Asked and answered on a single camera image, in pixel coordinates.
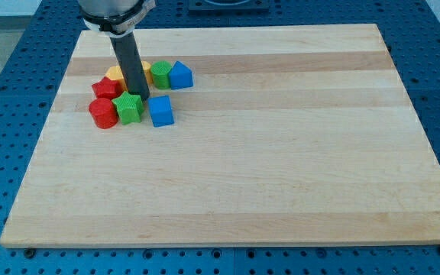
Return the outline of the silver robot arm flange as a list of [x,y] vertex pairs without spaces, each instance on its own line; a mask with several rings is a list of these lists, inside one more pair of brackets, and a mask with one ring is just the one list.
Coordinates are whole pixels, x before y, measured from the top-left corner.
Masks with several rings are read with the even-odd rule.
[[155,0],[78,0],[87,28],[113,38],[131,33],[147,13],[156,7]]

